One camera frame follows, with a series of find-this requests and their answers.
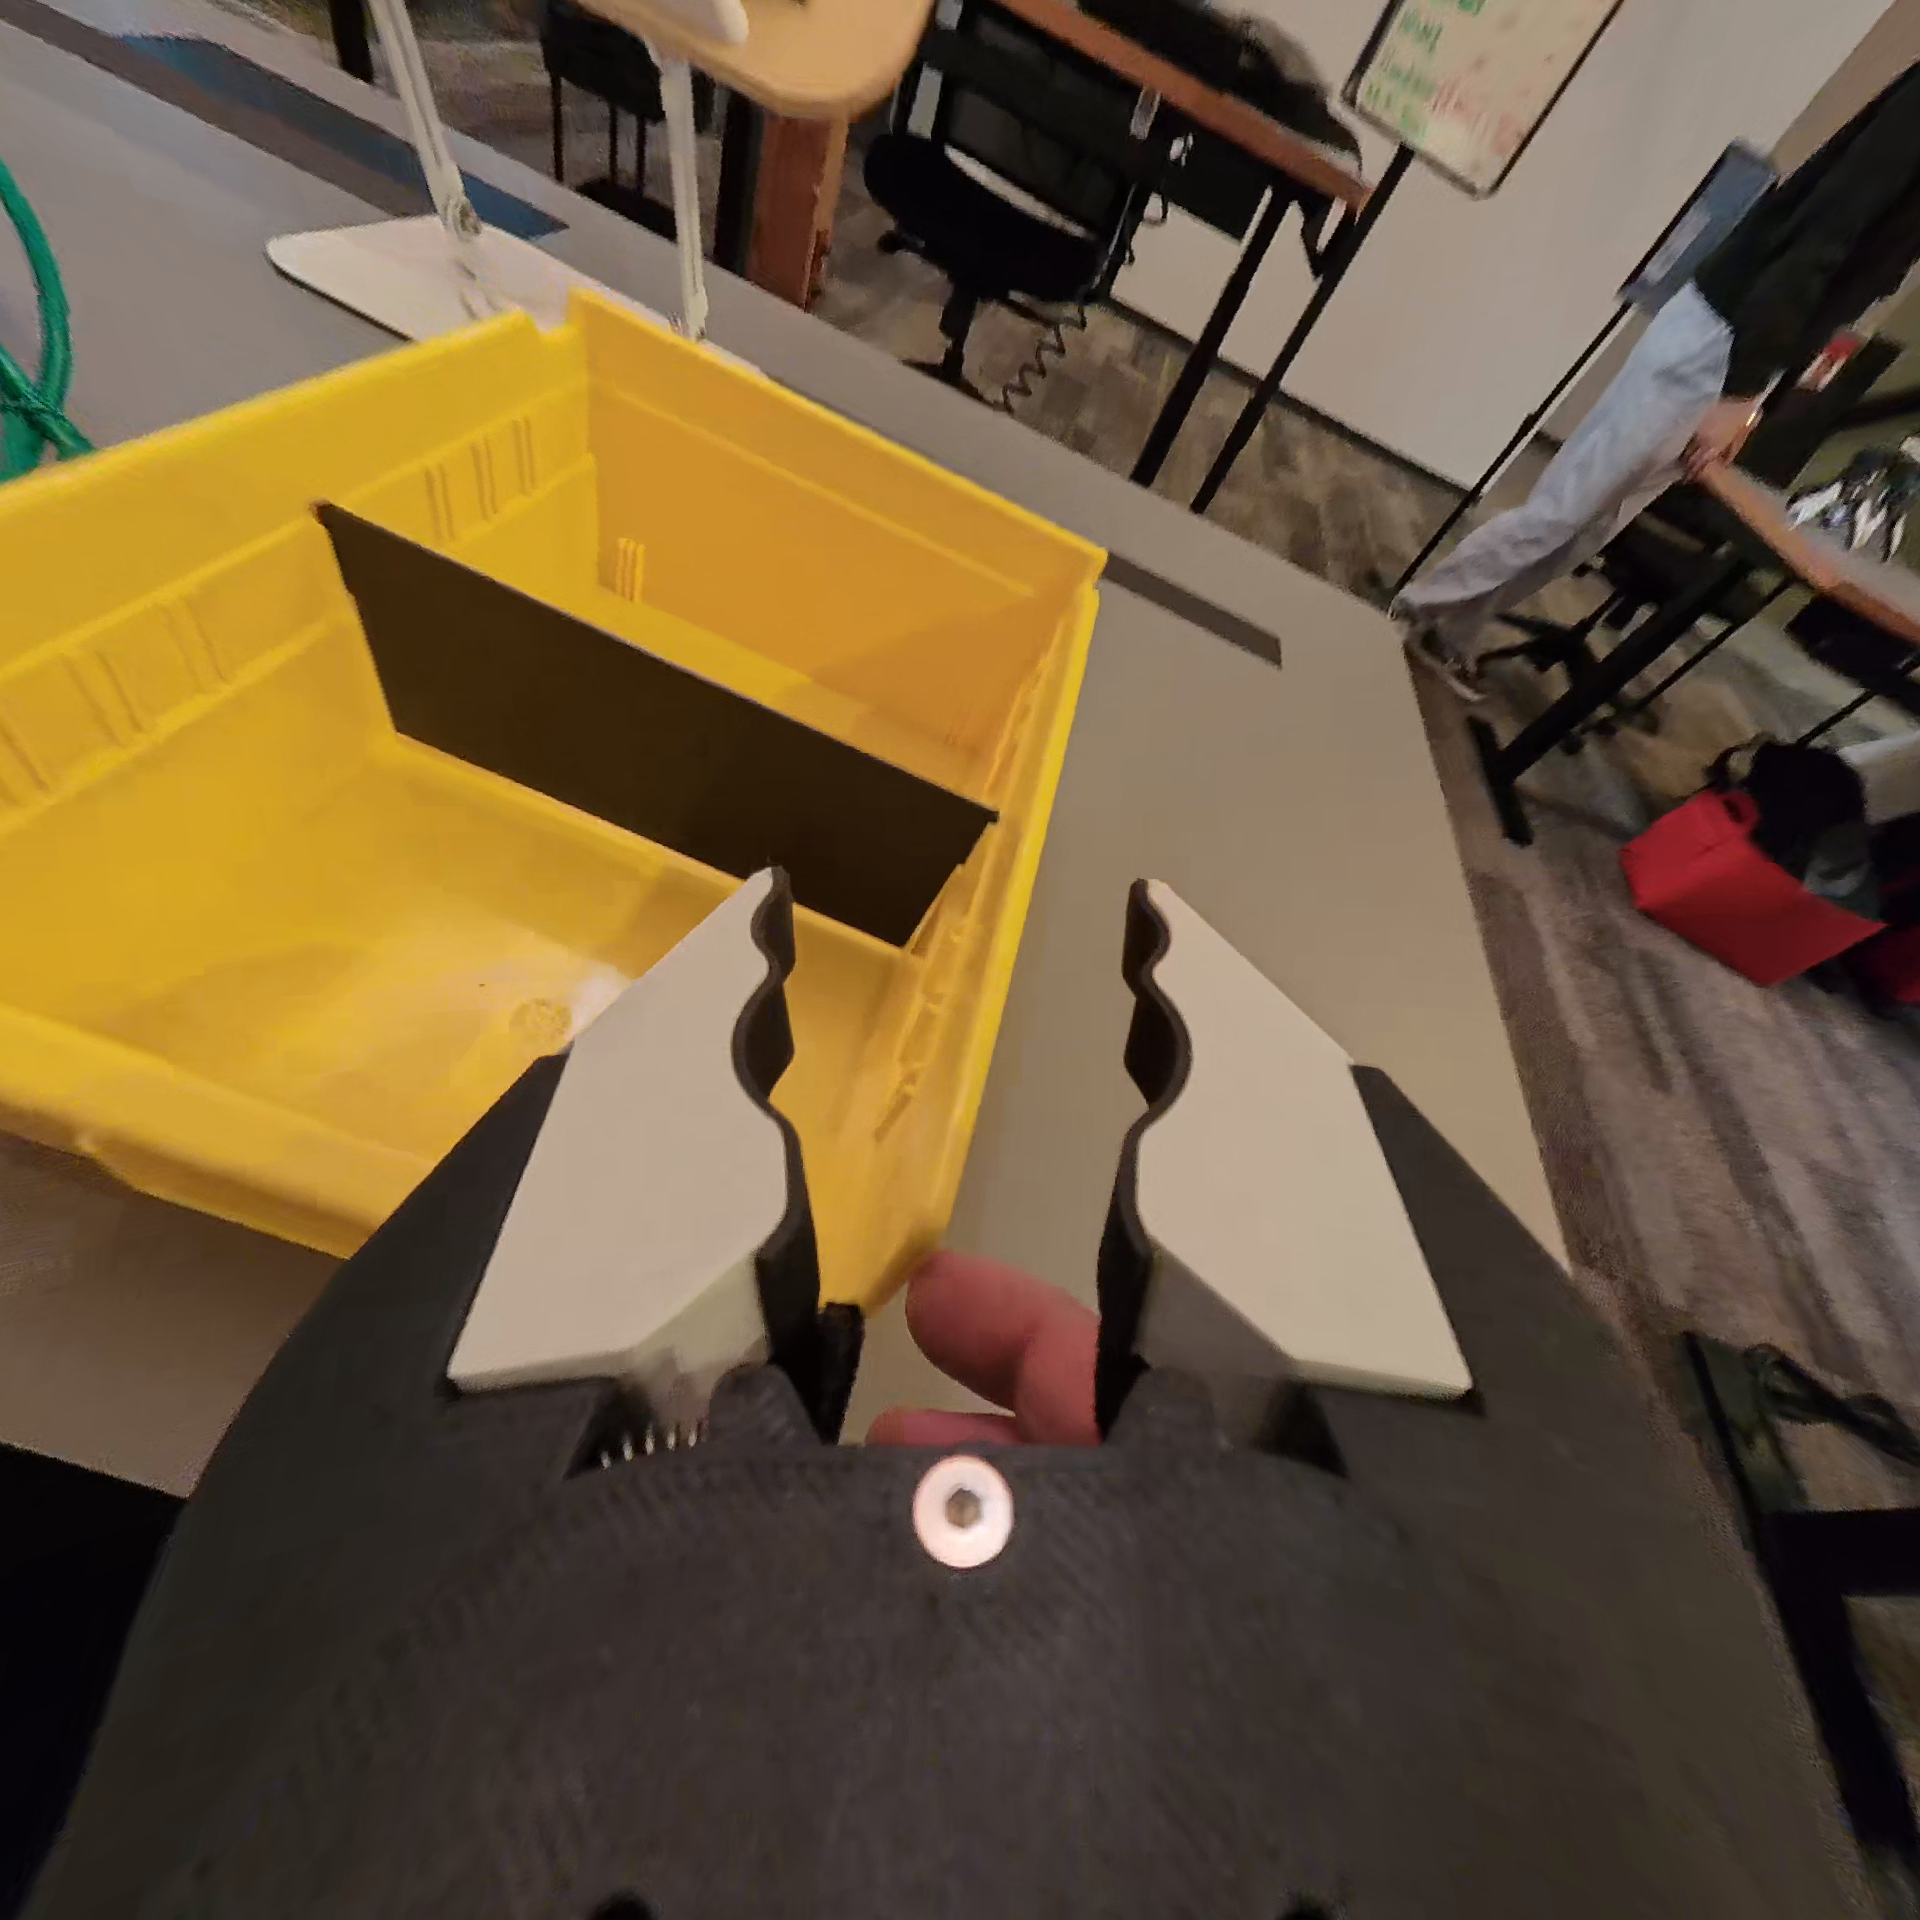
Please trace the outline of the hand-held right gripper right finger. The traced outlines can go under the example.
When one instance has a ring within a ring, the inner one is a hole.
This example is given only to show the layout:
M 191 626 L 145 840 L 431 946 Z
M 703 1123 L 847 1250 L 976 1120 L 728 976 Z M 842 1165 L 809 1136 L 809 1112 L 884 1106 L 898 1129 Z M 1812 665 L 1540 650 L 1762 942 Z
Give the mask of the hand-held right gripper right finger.
M 1225 1429 L 1269 1429 L 1293 1384 L 1464 1403 L 1468 1358 L 1366 1106 L 1366 1073 L 1163 880 L 1125 894 L 1120 1140 L 1098 1232 L 1097 1421 L 1140 1375 L 1217 1397 Z

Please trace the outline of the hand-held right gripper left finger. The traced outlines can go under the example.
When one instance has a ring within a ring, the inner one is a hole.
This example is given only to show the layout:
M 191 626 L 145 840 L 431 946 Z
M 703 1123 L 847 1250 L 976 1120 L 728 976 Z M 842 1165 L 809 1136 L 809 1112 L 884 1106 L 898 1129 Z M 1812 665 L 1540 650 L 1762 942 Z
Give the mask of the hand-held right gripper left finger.
M 756 870 L 563 1052 L 503 1225 L 449 1345 L 455 1391 L 615 1382 L 715 1391 L 736 1363 L 818 1382 L 784 870 Z

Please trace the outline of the yellow plastic bin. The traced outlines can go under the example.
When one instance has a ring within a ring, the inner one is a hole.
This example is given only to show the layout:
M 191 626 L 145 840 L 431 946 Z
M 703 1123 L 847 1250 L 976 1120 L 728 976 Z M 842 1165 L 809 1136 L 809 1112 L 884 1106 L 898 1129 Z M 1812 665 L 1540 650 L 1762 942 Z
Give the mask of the yellow plastic bin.
M 1107 548 L 576 293 L 6 480 L 6 1129 L 353 1257 L 742 880 L 395 735 L 316 507 L 997 824 L 908 946 L 796 905 L 818 1291 L 952 1225 Z

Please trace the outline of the person's right hand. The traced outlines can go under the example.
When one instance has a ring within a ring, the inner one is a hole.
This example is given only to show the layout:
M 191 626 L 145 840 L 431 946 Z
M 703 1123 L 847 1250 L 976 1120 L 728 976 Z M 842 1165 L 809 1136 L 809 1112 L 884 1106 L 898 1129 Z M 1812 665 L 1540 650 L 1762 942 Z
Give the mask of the person's right hand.
M 991 1408 L 893 1403 L 868 1426 L 868 1444 L 943 1455 L 1098 1444 L 1098 1321 L 1064 1291 L 1017 1263 L 942 1250 L 905 1284 L 905 1324 L 915 1351 Z

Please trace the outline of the black bin divider panel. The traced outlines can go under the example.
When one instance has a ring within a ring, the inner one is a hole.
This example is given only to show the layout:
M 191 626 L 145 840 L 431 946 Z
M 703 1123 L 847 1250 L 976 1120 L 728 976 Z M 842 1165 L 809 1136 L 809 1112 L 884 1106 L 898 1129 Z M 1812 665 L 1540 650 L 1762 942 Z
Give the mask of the black bin divider panel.
M 587 615 L 316 507 L 395 735 L 908 946 L 999 821 Z

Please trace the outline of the red bag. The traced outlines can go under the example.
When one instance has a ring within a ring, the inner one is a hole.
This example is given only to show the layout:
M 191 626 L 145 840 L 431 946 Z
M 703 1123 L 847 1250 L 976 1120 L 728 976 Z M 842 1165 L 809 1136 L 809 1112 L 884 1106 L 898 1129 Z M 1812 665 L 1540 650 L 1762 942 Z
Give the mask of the red bag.
M 1774 866 L 1762 849 L 1754 824 L 1762 808 L 1742 790 L 1688 794 L 1621 845 L 1631 905 L 1764 992 L 1798 981 L 1885 928 L 1885 922 L 1836 905 Z

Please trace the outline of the wooden office table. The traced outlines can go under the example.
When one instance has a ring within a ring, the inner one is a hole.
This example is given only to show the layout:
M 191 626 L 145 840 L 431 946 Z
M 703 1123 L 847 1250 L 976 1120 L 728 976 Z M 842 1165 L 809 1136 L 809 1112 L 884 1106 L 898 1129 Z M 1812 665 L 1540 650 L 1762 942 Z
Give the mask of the wooden office table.
M 1252 447 L 1252 432 L 1274 407 L 1291 366 L 1329 309 L 1329 293 L 1349 276 L 1393 184 L 1404 182 L 1404 153 L 1393 153 L 1382 184 L 1370 184 L 1359 173 L 1359 153 L 1341 151 L 1341 141 L 1319 141 L 1299 131 L 1299 119 L 1274 116 L 1253 97 L 1237 90 L 1225 56 L 1253 39 L 1242 34 L 1237 22 L 1219 12 L 1011 0 L 999 4 L 999 16 L 1021 22 L 1057 50 L 1088 61 L 1098 77 L 1132 85 L 1140 101 L 1171 116 L 1175 131 L 1193 131 L 1207 144 L 1237 151 L 1242 163 L 1260 173 L 1260 207 L 1252 208 L 1252 232 L 1242 234 L 1237 269 L 1225 276 L 1202 337 L 1192 341 L 1179 377 L 1158 402 L 1152 435 L 1132 465 L 1132 480 L 1140 490 L 1158 480 L 1211 371 L 1225 361 L 1225 341 L 1264 269 L 1269 246 L 1281 241 L 1286 218 L 1299 216 L 1308 298 L 1291 326 L 1286 345 L 1274 351 L 1269 371 L 1253 382 L 1253 397 L 1242 407 L 1207 486 L 1193 490 L 1192 510 L 1207 510 L 1219 496 L 1242 449 Z
M 1556 695 L 1556 705 L 1524 719 L 1508 738 L 1501 738 L 1484 719 L 1468 719 L 1480 787 L 1504 845 L 1534 840 L 1518 782 L 1582 738 L 1590 719 L 1609 713 L 1631 682 L 1663 660 L 1749 571 L 1838 606 L 1860 626 L 1900 638 L 1907 665 L 1914 665 L 1914 571 L 1873 561 L 1867 543 L 1846 543 L 1812 513 L 1797 519 L 1792 496 L 1742 465 L 1710 465 L 1688 490 L 1710 499 L 1716 541 L 1688 554 L 1676 588 L 1656 599 L 1609 654 L 1575 660 L 1567 668 L 1567 695 Z

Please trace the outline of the clear stand rod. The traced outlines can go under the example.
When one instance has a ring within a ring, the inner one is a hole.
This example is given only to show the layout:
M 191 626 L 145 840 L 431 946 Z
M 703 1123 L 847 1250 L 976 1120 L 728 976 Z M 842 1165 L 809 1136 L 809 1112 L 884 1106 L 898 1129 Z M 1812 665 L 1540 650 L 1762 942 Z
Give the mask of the clear stand rod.
M 413 22 L 402 0 L 372 0 L 372 28 L 380 39 L 380 56 L 388 63 L 388 85 L 404 111 L 404 131 L 427 173 L 427 190 L 437 202 L 437 216 L 443 227 L 449 265 L 455 265 L 455 293 L 471 320 L 487 320 L 500 309 L 487 259 L 487 227 L 471 207 L 467 173 L 449 153 L 449 137 L 431 90 L 431 71 L 422 56 Z
M 658 71 L 658 119 L 669 141 L 669 208 L 674 208 L 674 259 L 678 259 L 678 337 L 689 345 L 709 331 L 703 290 L 703 227 L 701 227 L 701 131 L 697 131 L 697 77 L 686 61 L 653 50 Z

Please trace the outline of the black office chair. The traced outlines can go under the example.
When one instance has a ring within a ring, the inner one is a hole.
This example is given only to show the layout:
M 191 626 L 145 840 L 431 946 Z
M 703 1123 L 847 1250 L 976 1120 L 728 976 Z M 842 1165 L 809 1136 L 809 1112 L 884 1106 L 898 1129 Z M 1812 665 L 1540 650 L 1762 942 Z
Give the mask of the black office chair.
M 860 159 L 865 195 L 884 216 L 879 249 L 915 255 L 943 279 L 943 351 L 915 371 L 991 402 L 965 361 L 982 309 L 999 307 L 1041 341 L 997 407 L 1031 397 L 1064 331 L 1109 293 L 1179 141 L 1156 90 L 1011 4 L 933 22 Z

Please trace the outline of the whiteboard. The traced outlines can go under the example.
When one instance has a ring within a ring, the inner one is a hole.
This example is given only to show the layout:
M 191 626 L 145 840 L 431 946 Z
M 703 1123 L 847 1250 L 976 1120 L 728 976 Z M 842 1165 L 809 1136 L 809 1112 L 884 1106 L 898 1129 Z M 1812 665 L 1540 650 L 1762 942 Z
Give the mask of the whiteboard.
M 1621 0 L 1393 0 L 1341 105 L 1490 202 L 1613 16 Z

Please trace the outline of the instruction sheet on stand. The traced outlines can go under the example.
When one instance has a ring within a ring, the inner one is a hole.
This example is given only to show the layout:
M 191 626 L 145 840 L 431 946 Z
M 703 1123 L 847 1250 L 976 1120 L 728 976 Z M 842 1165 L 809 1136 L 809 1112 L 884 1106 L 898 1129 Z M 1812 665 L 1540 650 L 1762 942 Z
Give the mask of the instruction sheet on stand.
M 762 111 L 857 119 L 908 71 L 929 0 L 587 0 L 638 34 L 658 63 L 689 63 Z

